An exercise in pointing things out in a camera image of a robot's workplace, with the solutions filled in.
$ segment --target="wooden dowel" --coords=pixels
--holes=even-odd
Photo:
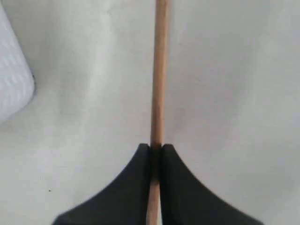
[[[147,225],[157,225],[159,203],[159,150],[164,136],[165,74],[167,58],[169,0],[156,0],[155,46],[153,65],[150,184]]]

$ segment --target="white surface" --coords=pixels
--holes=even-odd
[[[0,123],[31,99],[34,81],[0,2]]]
[[[0,224],[46,225],[149,139],[154,1],[2,1],[37,94],[0,126]],[[299,11],[172,1],[166,142],[267,225],[300,222]]]

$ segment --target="wooden stick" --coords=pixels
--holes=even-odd
[[[164,136],[165,74],[169,0],[156,0],[155,47],[152,90],[150,184],[147,225],[157,225],[159,203],[159,150]]]

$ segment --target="white textured object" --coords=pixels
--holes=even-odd
[[[0,3],[0,123],[30,101],[34,80]]]

